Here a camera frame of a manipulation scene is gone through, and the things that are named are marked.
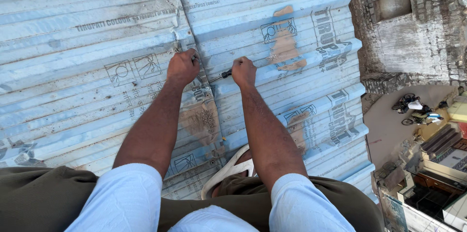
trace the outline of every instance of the hairy forearm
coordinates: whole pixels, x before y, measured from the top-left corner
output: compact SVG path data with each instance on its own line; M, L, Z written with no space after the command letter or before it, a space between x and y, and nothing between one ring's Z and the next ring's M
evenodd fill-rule
M254 167L268 190L285 174L307 176L295 142L254 86L242 89L242 103Z
M178 115L183 88L167 81L146 112L128 132L114 168L129 163L154 167L164 177L177 139Z

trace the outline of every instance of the hand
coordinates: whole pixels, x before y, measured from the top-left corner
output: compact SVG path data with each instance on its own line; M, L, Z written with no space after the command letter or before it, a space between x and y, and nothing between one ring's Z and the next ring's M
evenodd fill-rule
M254 87L256 67L253 65L253 61L249 60L246 56L234 60L232 78L238 87L240 87L240 90L250 86Z
M199 73L199 56L195 49L177 52L169 62L167 69L167 81L176 87L185 86L192 82Z

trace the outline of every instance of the white shirt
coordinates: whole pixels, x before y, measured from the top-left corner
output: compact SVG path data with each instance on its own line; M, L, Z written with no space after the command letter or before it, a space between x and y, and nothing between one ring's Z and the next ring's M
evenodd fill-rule
M155 232L161 208L162 178L145 164L127 164L103 174L83 210L66 232ZM271 231L354 232L352 225L303 175L279 178L271 192ZM170 231L258 231L218 206L193 211Z

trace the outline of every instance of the white slipper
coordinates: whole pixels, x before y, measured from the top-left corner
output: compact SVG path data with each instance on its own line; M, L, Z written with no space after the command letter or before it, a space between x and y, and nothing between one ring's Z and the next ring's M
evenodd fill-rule
M220 171L218 171L213 177L207 181L207 183L203 186L203 189L201 190L201 199L209 199L212 198L213 195L213 190L214 187L222 182L225 177L230 176L230 175L236 175L239 174L245 170L248 170L248 176L251 177L253 176L253 159L247 160L243 163L235 164L238 159L250 149L249 145L245 145L242 148L240 148L239 151L236 152L236 154L230 159L230 161L222 168Z

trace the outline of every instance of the foot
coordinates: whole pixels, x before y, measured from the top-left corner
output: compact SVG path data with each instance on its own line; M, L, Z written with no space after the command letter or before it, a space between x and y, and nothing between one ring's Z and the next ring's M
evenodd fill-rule
M235 163L235 165L239 164L239 163L243 163L245 161L248 161L250 160L252 157L251 157L251 151L250 150L247 150L246 152L244 152L242 154L242 156L240 158L238 158L238 161ZM248 170L245 170L241 173L239 173L239 175L241 175L242 177L247 177L248 176ZM213 190L213 195L211 197L217 197L217 193L219 192L219 185L220 183L218 183L216 185L216 187L214 188Z

